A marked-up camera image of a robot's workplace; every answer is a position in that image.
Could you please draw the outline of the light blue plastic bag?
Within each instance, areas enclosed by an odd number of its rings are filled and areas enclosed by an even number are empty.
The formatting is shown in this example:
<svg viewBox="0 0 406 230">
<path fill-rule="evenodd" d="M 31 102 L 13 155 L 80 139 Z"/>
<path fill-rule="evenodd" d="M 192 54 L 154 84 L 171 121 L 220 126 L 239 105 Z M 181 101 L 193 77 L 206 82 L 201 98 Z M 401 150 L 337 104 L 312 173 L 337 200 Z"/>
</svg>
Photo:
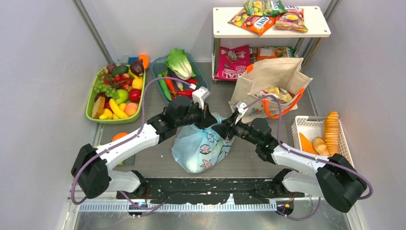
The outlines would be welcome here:
<svg viewBox="0 0 406 230">
<path fill-rule="evenodd" d="M 212 168 L 230 152 L 234 139 L 224 139 L 212 127 L 196 125 L 181 128 L 171 148 L 174 160 L 187 173 L 201 173 Z"/>
</svg>

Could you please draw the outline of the red white chips bag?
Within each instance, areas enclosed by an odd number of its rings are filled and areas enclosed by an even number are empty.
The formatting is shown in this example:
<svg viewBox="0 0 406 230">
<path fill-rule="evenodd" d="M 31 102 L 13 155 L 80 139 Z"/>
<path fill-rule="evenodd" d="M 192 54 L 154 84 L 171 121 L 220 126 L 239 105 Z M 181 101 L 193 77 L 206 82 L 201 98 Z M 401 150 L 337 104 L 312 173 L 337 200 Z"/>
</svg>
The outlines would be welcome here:
<svg viewBox="0 0 406 230">
<path fill-rule="evenodd" d="M 254 94 L 255 97 L 260 98 L 264 95 L 274 95 L 274 97 L 268 96 L 266 99 L 270 100 L 271 102 L 276 102 L 276 99 L 278 99 L 278 101 L 281 104 L 287 104 L 293 101 L 293 97 L 291 96 L 291 94 L 282 88 L 279 87 L 274 87 L 274 88 L 266 88 L 260 92 L 257 92 Z"/>
</svg>

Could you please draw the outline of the beige canvas tote bag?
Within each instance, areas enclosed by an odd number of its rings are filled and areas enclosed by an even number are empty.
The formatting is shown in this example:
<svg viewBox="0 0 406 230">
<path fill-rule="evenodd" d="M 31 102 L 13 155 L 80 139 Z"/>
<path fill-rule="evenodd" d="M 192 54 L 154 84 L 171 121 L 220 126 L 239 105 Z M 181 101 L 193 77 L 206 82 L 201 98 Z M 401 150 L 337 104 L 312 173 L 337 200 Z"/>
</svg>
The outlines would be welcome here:
<svg viewBox="0 0 406 230">
<path fill-rule="evenodd" d="M 258 99 L 264 90 L 279 88 L 285 90 L 292 97 L 289 103 L 282 103 L 282 114 L 297 109 L 297 103 L 312 79 L 300 72 L 303 58 L 281 57 L 265 59 L 255 62 L 237 78 L 236 86 L 229 105 L 239 101 L 249 105 L 247 112 L 241 118 L 243 123 L 251 122 L 255 118 L 279 117 L 277 102 L 271 98 Z"/>
</svg>

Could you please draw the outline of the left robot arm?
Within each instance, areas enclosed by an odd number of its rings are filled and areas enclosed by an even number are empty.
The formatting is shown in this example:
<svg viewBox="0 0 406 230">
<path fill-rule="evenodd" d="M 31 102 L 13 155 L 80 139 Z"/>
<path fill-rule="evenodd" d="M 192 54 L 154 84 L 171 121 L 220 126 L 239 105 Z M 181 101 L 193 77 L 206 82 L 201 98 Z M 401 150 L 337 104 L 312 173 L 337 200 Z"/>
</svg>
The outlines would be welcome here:
<svg viewBox="0 0 406 230">
<path fill-rule="evenodd" d="M 99 147 L 82 146 L 71 169 L 74 181 L 71 200 L 75 201 L 76 185 L 85 198 L 93 199 L 105 191 L 135 192 L 141 185 L 136 172 L 119 172 L 114 168 L 123 160 L 149 147 L 158 145 L 177 133 L 179 127 L 195 125 L 200 129 L 217 123 L 205 99 L 210 93 L 198 89 L 192 97 L 177 96 L 162 113 L 151 117 L 136 131 Z"/>
</svg>

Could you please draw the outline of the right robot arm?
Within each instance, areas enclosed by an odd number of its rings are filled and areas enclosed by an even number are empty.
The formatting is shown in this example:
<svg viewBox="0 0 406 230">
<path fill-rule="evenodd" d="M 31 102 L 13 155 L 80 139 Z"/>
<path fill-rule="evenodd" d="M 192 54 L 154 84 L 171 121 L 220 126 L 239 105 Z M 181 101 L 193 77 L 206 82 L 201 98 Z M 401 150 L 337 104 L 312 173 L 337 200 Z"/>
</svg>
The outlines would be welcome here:
<svg viewBox="0 0 406 230">
<path fill-rule="evenodd" d="M 224 139 L 239 137 L 254 144 L 255 152 L 263 161 L 291 168 L 282 173 L 281 181 L 289 192 L 322 198 L 343 213 L 373 193 L 371 183 L 344 156 L 318 156 L 281 143 L 272 136 L 264 118 L 256 118 L 249 125 L 228 118 L 212 129 Z"/>
</svg>

